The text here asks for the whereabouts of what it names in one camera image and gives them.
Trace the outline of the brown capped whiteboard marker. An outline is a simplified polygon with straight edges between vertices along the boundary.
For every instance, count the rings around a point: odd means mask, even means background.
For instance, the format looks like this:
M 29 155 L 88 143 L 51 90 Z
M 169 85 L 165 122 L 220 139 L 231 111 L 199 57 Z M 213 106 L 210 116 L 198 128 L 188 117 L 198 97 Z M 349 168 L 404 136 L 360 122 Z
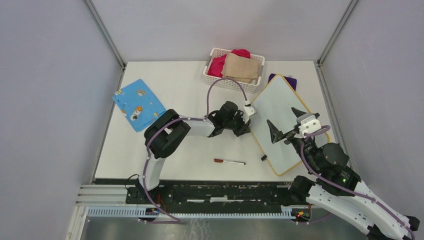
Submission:
M 243 162 L 243 161 L 225 160 L 225 159 L 220 159 L 220 158 L 215 158 L 214 162 L 215 163 L 225 163 L 225 164 L 246 165 L 246 163 Z

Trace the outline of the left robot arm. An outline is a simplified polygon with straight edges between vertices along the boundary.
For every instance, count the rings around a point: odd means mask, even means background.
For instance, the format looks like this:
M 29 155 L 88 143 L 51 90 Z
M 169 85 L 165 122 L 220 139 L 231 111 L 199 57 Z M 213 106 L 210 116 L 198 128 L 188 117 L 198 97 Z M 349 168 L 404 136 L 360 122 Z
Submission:
M 147 158 L 135 184 L 139 199 L 145 204 L 156 200 L 155 188 L 160 184 L 165 160 L 177 150 L 185 137 L 213 138 L 224 130 L 230 130 L 240 137 L 251 132 L 251 118 L 256 113 L 257 110 L 250 103 L 239 109 L 231 101 L 226 101 L 220 109 L 201 118 L 183 116 L 174 109 L 166 110 L 144 132 Z

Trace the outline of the yellow framed whiteboard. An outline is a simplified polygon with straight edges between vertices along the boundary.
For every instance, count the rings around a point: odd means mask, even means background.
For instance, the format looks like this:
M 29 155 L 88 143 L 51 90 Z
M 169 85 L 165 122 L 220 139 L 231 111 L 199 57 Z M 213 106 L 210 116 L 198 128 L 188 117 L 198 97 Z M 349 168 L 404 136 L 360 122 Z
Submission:
M 252 104 L 258 113 L 252 118 L 251 133 L 262 152 L 247 164 L 246 172 L 253 180 L 264 182 L 290 181 L 296 176 L 306 176 L 307 169 L 292 145 L 286 145 L 283 141 L 272 144 L 267 120 L 287 133 L 297 123 L 291 110 L 291 107 L 295 107 L 304 112 L 319 113 L 320 123 L 329 124 L 320 84 L 299 81 L 294 91 L 282 75 L 277 75 Z M 263 155 L 267 155 L 267 160 L 261 161 Z

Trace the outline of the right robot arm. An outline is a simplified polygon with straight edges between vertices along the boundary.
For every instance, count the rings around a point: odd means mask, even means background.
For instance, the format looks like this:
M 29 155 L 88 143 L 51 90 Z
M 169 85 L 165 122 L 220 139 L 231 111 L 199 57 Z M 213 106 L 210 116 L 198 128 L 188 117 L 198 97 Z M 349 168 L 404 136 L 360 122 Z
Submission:
M 350 157 L 338 143 L 317 146 L 315 137 L 330 130 L 322 125 L 319 113 L 292 109 L 296 125 L 283 133 L 270 120 L 266 123 L 273 144 L 284 141 L 291 145 L 308 174 L 297 176 L 288 188 L 289 199 L 295 204 L 318 206 L 360 230 L 369 240 L 414 240 L 420 220 L 403 215 L 379 198 L 348 166 Z

